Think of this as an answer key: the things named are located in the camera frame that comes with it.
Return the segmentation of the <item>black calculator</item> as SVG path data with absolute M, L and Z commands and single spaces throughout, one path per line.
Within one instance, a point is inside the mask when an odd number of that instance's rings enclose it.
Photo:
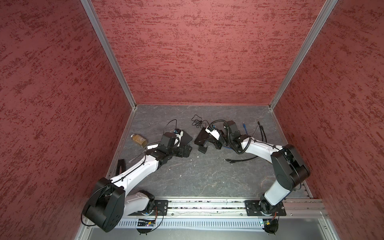
M 147 150 L 157 148 L 159 144 L 152 144 L 147 146 Z

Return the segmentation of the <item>aluminium corner post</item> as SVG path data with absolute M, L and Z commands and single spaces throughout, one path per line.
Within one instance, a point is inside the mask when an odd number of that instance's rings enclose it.
M 104 52 L 115 72 L 115 75 L 125 93 L 125 96 L 127 100 L 130 103 L 131 108 L 135 111 L 137 109 L 137 103 L 133 97 L 133 94 L 130 90 L 130 87 L 126 81 L 126 78 L 123 74 L 123 71 L 118 63 L 118 60 L 114 54 L 114 51 L 108 41 L 108 38 L 105 34 L 105 31 L 102 27 L 102 24 L 97 16 L 96 10 L 92 4 L 92 1 L 90 0 L 81 0 L 81 3 L 83 5 L 83 8 L 85 9 L 85 12 L 93 26 L 93 29 L 104 49 Z
M 288 85 L 290 84 L 291 80 L 293 79 L 295 73 L 299 69 L 299 66 L 301 65 L 302 61 L 306 57 L 308 51 L 312 47 L 313 43 L 315 42 L 317 36 L 319 35 L 320 31 L 322 30 L 324 24 L 326 23 L 327 19 L 331 15 L 334 7 L 338 3 L 338 0 L 326 0 L 323 7 L 321 8 L 317 18 L 315 19 L 309 33 L 307 34 L 303 44 L 301 45 L 291 67 L 287 71 L 281 85 L 279 86 L 275 96 L 273 97 L 271 103 L 269 104 L 269 109 L 271 112 L 274 111 L 275 107 L 277 106 L 279 100 L 283 96 L 285 90 L 287 89 Z

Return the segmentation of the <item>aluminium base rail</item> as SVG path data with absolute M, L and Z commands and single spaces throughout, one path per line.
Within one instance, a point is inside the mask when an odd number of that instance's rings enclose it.
M 287 199 L 268 213 L 262 213 L 258 200 L 236 198 L 148 198 L 137 194 L 127 200 L 98 200 L 91 204 L 85 217 L 120 220 L 140 216 L 168 218 L 327 218 L 328 212 L 320 199 Z

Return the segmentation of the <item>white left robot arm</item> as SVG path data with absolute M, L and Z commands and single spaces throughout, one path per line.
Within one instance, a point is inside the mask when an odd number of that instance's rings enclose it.
M 87 218 L 92 226 L 98 226 L 104 232 L 114 229 L 123 217 L 134 213 L 157 215 L 155 196 L 141 190 L 131 194 L 131 190 L 148 175 L 157 171 L 173 157 L 190 156 L 192 137 L 180 129 L 166 132 L 159 143 L 145 147 L 142 159 L 128 170 L 111 178 L 97 181 L 92 194 L 86 202 L 81 218 Z

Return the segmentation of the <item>black network switch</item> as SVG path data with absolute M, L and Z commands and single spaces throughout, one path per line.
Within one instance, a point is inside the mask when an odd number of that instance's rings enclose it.
M 193 140 L 193 137 L 191 137 L 187 132 L 181 131 L 180 134 L 180 144 L 179 146 L 186 146 Z
M 196 137 L 194 143 L 198 146 L 204 146 L 209 138 L 211 138 L 212 135 L 206 131 L 206 128 L 202 128 L 199 132 L 198 136 Z

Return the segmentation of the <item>black power adapter near switch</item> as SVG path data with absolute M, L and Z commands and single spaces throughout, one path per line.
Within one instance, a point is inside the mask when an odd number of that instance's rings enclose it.
M 208 150 L 208 148 L 205 146 L 199 146 L 199 148 L 198 148 L 198 151 L 200 153 L 203 153 L 203 154 L 206 154 L 207 150 Z

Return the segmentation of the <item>aluminium right corner post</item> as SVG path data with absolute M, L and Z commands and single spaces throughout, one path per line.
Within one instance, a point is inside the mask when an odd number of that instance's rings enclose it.
M 334 7 L 338 3 L 338 0 L 326 0 L 323 7 L 321 8 L 317 18 L 315 19 L 309 33 L 307 34 L 303 44 L 301 45 L 291 67 L 287 71 L 281 85 L 279 86 L 275 96 L 273 97 L 271 103 L 269 104 L 269 109 L 271 112 L 274 111 L 275 107 L 277 106 L 279 100 L 283 96 L 285 90 L 287 89 L 288 85 L 290 84 L 291 80 L 293 79 L 295 73 L 299 69 L 299 66 L 301 65 L 302 61 L 306 57 L 308 51 L 312 47 L 313 43 L 315 42 L 317 36 L 319 35 L 320 31 L 322 30 L 324 24 L 326 23 L 327 19 L 331 15 Z

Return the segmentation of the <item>black power adapter with cable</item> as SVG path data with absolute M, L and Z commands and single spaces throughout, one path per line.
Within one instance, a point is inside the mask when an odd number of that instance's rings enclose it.
M 192 121 L 192 126 L 200 129 L 207 128 L 210 125 L 210 123 L 207 120 L 204 120 L 202 117 L 196 114 L 191 118 L 191 121 Z

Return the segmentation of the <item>aluminium left corner post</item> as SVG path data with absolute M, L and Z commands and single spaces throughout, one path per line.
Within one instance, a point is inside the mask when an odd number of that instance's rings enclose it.
M 81 0 L 81 3 L 83 5 L 83 8 L 85 9 L 85 12 L 93 26 L 93 29 L 104 49 L 104 52 L 115 72 L 115 75 L 125 93 L 125 96 L 127 100 L 130 103 L 131 108 L 135 111 L 137 109 L 137 103 L 133 97 L 133 94 L 130 90 L 130 87 L 126 81 L 126 78 L 123 74 L 123 71 L 118 63 L 118 60 L 114 54 L 114 51 L 108 41 L 108 38 L 105 34 L 105 31 L 102 27 L 102 24 L 97 16 L 96 10 L 92 4 L 92 1 L 90 0 Z

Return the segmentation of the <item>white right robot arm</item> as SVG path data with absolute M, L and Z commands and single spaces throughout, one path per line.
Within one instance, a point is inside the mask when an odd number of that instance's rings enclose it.
M 279 204 L 311 174 L 294 146 L 273 145 L 247 134 L 242 135 L 233 121 L 213 121 L 205 132 L 238 155 L 252 154 L 273 165 L 276 180 L 261 196 L 257 207 L 264 216 L 277 212 Z

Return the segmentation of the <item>glass jar with brown contents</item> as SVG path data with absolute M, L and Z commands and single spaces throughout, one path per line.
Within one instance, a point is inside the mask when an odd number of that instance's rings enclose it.
M 139 134 L 132 134 L 131 139 L 134 143 L 138 144 L 142 148 L 145 148 L 148 144 L 148 140 Z

